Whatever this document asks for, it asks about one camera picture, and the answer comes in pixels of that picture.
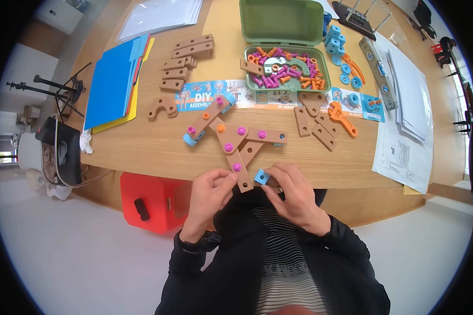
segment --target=black and white striped shirt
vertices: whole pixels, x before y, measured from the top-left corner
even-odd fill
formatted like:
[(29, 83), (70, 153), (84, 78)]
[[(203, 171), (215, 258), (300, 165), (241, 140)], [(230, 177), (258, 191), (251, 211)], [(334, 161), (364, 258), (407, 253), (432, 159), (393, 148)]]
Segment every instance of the black and white striped shirt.
[(327, 313), (322, 290), (298, 246), (295, 225), (269, 207), (255, 208), (253, 213), (270, 230), (256, 314), (268, 314), (287, 305)]

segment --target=orange toy wrench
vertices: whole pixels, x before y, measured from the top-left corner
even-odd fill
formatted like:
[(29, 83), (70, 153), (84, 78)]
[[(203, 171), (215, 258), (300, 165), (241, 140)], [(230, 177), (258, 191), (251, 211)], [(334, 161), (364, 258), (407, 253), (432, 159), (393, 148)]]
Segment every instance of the orange toy wrench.
[(339, 121), (343, 127), (347, 130), (348, 134), (357, 137), (358, 130), (356, 127), (348, 120), (348, 118), (343, 114), (341, 111), (341, 105), (339, 102), (331, 102), (329, 103), (328, 113), (329, 117), (333, 120)]
[(357, 77), (356, 74), (354, 73), (354, 69), (356, 69), (356, 72), (359, 74), (359, 78), (361, 79), (361, 81), (363, 81), (363, 84), (366, 84), (366, 79), (364, 78), (363, 73), (361, 72), (361, 69), (359, 69), (358, 65), (356, 65), (356, 63), (351, 60), (351, 57), (348, 54), (345, 54), (341, 58), (347, 63), (347, 65), (351, 67), (351, 70), (352, 70), (351, 75), (353, 75), (354, 77)]

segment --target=black tripod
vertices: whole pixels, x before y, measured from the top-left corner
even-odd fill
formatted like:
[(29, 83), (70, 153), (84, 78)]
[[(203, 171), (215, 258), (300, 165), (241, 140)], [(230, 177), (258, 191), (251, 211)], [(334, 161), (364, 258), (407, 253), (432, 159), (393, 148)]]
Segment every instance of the black tripod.
[[(83, 83), (82, 83), (82, 80), (77, 80), (77, 75), (82, 71), (84, 70), (87, 66), (89, 66), (91, 64), (88, 63), (87, 65), (85, 65), (82, 69), (80, 69), (79, 71), (77, 71), (76, 74), (74, 74), (67, 82), (65, 82), (65, 84), (61, 85), (61, 84), (58, 84), (56, 82), (52, 82), (52, 81), (49, 81), (49, 80), (44, 80), (42, 79), (39, 75), (36, 75), (34, 78), (33, 78), (33, 82), (38, 82), (38, 83), (44, 83), (44, 84), (47, 84), (47, 85), (51, 85), (51, 86), (54, 86), (54, 87), (57, 87), (59, 88), (56, 93), (53, 93), (51, 91), (46, 91), (46, 90), (42, 90), (42, 89), (37, 89), (37, 88), (33, 88), (31, 86), (28, 86), (25, 84), (25, 82), (20, 82), (19, 84), (17, 83), (14, 83), (14, 82), (7, 82), (6, 85), (10, 85), (11, 86), (11, 89), (12, 88), (16, 88), (18, 90), (30, 90), (30, 91), (35, 91), (35, 92), (39, 92), (39, 93), (44, 93), (44, 94), (47, 94), (47, 95), (52, 95), (54, 96), (54, 100), (56, 102), (56, 107), (58, 109), (58, 113), (59, 113), (59, 116), (61, 118), (61, 122), (64, 123), (63, 121), (63, 115), (61, 114), (63, 112), (63, 110), (65, 110), (65, 108), (68, 106), (70, 107), (70, 109), (74, 110), (77, 114), (79, 114), (80, 116), (84, 117), (84, 115), (76, 109), (76, 106), (75, 106), (75, 103), (77, 102), (77, 100), (79, 99), (79, 96), (81, 96), (81, 93), (86, 91), (86, 88), (84, 87)], [(68, 87), (67, 84), (69, 82), (72, 82), (72, 87)], [(59, 92), (61, 90), (66, 90), (66, 91), (69, 91), (69, 95), (66, 96), (66, 95), (62, 95), (60, 94)], [(59, 101), (62, 101), (63, 102), (63, 108), (62, 109), (59, 109)]]

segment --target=green case lid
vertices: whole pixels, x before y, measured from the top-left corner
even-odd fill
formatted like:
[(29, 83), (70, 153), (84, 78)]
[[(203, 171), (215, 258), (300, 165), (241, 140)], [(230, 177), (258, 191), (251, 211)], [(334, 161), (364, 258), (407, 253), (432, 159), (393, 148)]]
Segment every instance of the green case lid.
[(316, 1), (240, 0), (240, 19), (244, 39), (254, 44), (315, 46), (322, 41), (324, 8)]

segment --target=black wristwatch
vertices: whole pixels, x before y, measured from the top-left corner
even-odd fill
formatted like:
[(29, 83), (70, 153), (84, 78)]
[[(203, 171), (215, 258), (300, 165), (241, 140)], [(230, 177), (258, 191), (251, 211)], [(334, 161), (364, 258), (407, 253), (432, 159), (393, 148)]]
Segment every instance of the black wristwatch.
[(221, 237), (216, 231), (205, 231), (202, 238), (197, 243), (182, 242), (179, 237), (180, 232), (177, 233), (177, 239), (179, 246), (190, 253), (199, 253), (201, 251), (213, 251), (214, 248), (219, 246)]

